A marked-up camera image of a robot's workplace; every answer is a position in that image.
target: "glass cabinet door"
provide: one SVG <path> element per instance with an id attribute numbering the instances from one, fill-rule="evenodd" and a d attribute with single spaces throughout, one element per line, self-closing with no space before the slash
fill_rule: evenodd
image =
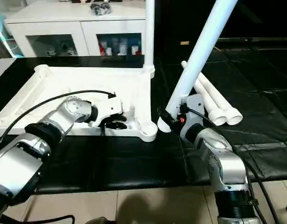
<path id="1" fill-rule="evenodd" d="M 100 55 L 141 55 L 141 34 L 97 34 Z"/>
<path id="2" fill-rule="evenodd" d="M 144 55 L 145 20 L 84 21 L 91 56 Z"/>
<path id="3" fill-rule="evenodd" d="M 80 22 L 8 24 L 25 57 L 88 56 Z"/>
<path id="4" fill-rule="evenodd" d="M 27 39 L 36 57 L 78 56 L 73 38 L 62 35 L 29 35 Z"/>

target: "white pvc pipe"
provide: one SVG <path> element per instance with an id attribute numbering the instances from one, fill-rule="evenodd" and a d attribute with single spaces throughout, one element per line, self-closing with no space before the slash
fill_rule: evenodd
<path id="1" fill-rule="evenodd" d="M 145 55 L 143 68 L 154 77 L 154 21 L 155 0 L 145 2 Z"/>
<path id="2" fill-rule="evenodd" d="M 183 69 L 187 67 L 187 62 L 182 61 L 181 63 Z M 223 125 L 226 122 L 226 117 L 223 110 L 221 110 L 214 100 L 211 98 L 207 90 L 203 87 L 200 81 L 197 79 L 195 85 L 193 86 L 196 93 L 203 96 L 205 109 L 208 111 L 209 119 L 217 126 Z"/>
<path id="3" fill-rule="evenodd" d="M 200 73 L 198 80 L 201 82 L 203 87 L 207 90 L 211 98 L 215 101 L 217 106 L 224 111 L 227 123 L 229 125 L 236 125 L 243 119 L 243 115 L 222 96 L 222 94 L 215 88 L 215 86 Z"/>
<path id="4" fill-rule="evenodd" d="M 179 111 L 177 106 L 180 105 L 183 97 L 189 95 L 236 3 L 237 0 L 216 0 L 190 55 L 187 68 L 183 70 L 181 78 L 166 106 L 166 111 L 170 113 L 173 118 L 177 118 Z M 163 132 L 171 131 L 169 126 L 161 118 L 159 118 L 157 125 Z"/>

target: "shelf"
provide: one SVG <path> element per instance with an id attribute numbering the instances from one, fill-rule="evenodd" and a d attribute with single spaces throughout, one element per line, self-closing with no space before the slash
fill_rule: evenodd
<path id="1" fill-rule="evenodd" d="M 111 2 L 110 5 L 110 14 L 96 16 L 89 7 L 90 3 L 79 4 L 40 0 L 9 16 L 6 23 L 145 19 L 145 1 Z"/>

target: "cable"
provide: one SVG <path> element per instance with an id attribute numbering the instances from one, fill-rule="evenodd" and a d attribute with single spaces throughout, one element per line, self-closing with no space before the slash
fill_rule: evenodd
<path id="1" fill-rule="evenodd" d="M 100 127 L 100 136 L 105 136 L 105 124 Z"/>
<path id="2" fill-rule="evenodd" d="M 58 218 L 44 219 L 44 220 L 39 220 L 39 221 L 21 222 L 21 223 L 22 224 L 45 224 L 45 223 L 57 222 L 57 221 L 64 220 L 67 218 L 71 218 L 72 224 L 75 224 L 75 217 L 73 215 L 66 215 L 66 216 L 62 216 Z"/>
<path id="3" fill-rule="evenodd" d="M 250 179 L 250 176 L 248 174 L 248 170 L 247 169 L 246 169 L 246 178 L 247 178 L 247 183 L 248 183 L 248 187 L 249 187 L 249 192 L 250 192 L 251 198 L 253 200 L 255 200 L 255 194 L 254 194 L 253 186 L 252 186 L 251 179 Z M 259 215 L 262 224 L 267 224 L 267 221 L 265 220 L 263 214 L 261 213 L 259 206 L 257 204 L 255 204 L 254 208 L 255 208 L 255 211 L 257 212 L 257 214 Z"/>
<path id="4" fill-rule="evenodd" d="M 238 152 L 237 148 L 236 148 L 234 145 L 231 144 L 231 142 L 227 139 L 227 137 L 217 128 L 217 126 L 216 126 L 210 119 L 208 119 L 205 115 L 203 115 L 203 114 L 199 113 L 198 111 L 193 110 L 193 109 L 191 109 L 191 108 L 187 108 L 187 110 L 190 111 L 190 112 L 192 112 L 192 113 L 194 113 L 194 114 L 196 114 L 196 115 L 198 115 L 198 116 L 200 116 L 200 117 L 202 117 L 203 119 L 205 119 L 206 121 L 208 121 L 211 125 L 213 125 L 213 126 L 215 127 L 215 130 L 216 130 L 219 134 L 221 134 L 221 135 L 229 142 L 229 144 L 230 144 L 231 147 L 232 147 L 233 152 L 234 152 L 237 156 L 239 156 L 239 152 Z M 265 188 L 264 184 L 262 183 L 260 177 L 257 175 L 255 169 L 254 169 L 247 161 L 245 161 L 245 159 L 241 158 L 241 160 L 243 161 L 243 163 L 245 164 L 245 166 L 251 170 L 251 172 L 253 173 L 253 175 L 254 175 L 254 177 L 255 177 L 255 180 L 259 183 L 260 188 L 261 188 L 261 190 L 262 190 L 262 192 L 263 192 L 263 194 L 264 194 L 264 196 L 265 196 L 266 202 L 268 203 L 269 209 L 270 209 L 270 211 L 271 211 L 271 213 L 272 213 L 272 216 L 273 216 L 273 218 L 274 218 L 275 223 L 276 223 L 276 224 L 280 224 L 280 221 L 279 221 L 279 219 L 278 219 L 278 217 L 277 217 L 276 211 L 275 211 L 275 209 L 274 209 L 274 207 L 273 207 L 273 205 L 272 205 L 271 199 L 270 199 L 270 197 L 269 197 L 269 195 L 268 195 L 268 193 L 267 193 L 267 191 L 266 191 L 266 188 Z M 246 177 L 247 177 L 248 187 L 249 187 L 249 191 L 250 191 L 251 197 L 252 197 L 252 199 L 255 199 L 255 195 L 254 195 L 254 191 L 253 191 L 253 187 L 252 187 L 252 184 L 251 184 L 251 180 L 250 180 L 250 176 L 249 176 L 249 174 L 248 174 L 248 171 L 246 171 Z M 254 207 L 255 207 L 255 210 L 256 210 L 256 212 L 258 213 L 258 215 L 259 215 L 259 217 L 260 217 L 262 223 L 263 223 L 263 224 L 266 224 L 267 222 L 266 222 L 266 220 L 264 219 L 264 216 L 262 215 L 262 213 L 261 213 L 261 211 L 260 211 L 258 205 L 254 206 Z"/>
<path id="5" fill-rule="evenodd" d="M 102 93 L 102 94 L 107 94 L 109 98 L 112 98 L 114 96 L 116 96 L 114 93 L 110 93 L 110 92 L 106 92 L 106 91 L 101 91 L 101 90 L 81 90 L 81 91 L 75 91 L 75 92 L 70 92 L 70 93 L 65 93 L 65 94 L 61 94 L 59 96 L 56 97 L 52 97 L 49 98 L 47 100 L 44 100 L 43 102 L 33 106 L 32 108 L 28 109 L 27 111 L 25 111 L 23 114 L 21 114 L 18 118 L 16 118 L 11 124 L 10 126 L 5 130 L 5 132 L 2 134 L 1 138 L 0 138 L 0 144 L 2 143 L 3 139 L 6 137 L 6 135 L 9 133 L 9 131 L 13 128 L 13 126 L 20 120 L 22 119 L 24 116 L 26 116 L 28 113 L 30 113 L 31 111 L 33 111 L 34 109 L 38 108 L 39 106 L 42 106 L 43 104 L 46 104 L 50 101 L 53 101 L 55 99 L 59 99 L 62 97 L 66 97 L 66 96 L 70 96 L 70 95 L 74 95 L 74 94 L 79 94 L 79 93 L 86 93 L 86 92 L 96 92 L 96 93 Z"/>

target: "black mat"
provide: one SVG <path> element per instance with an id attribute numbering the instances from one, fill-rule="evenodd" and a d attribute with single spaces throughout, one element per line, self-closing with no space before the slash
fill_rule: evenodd
<path id="1" fill-rule="evenodd" d="M 71 67 L 141 67 L 141 57 L 17 59 L 0 77 L 0 110 L 38 64 Z M 178 62 L 156 59 L 151 114 L 165 107 L 182 72 Z M 243 114 L 221 130 L 262 180 L 287 179 L 287 51 L 212 53 L 203 73 Z M 14 136 L 9 136 L 5 143 Z M 174 133 L 154 142 L 133 137 L 68 136 L 52 153 L 38 194 L 208 184 L 205 165 Z"/>

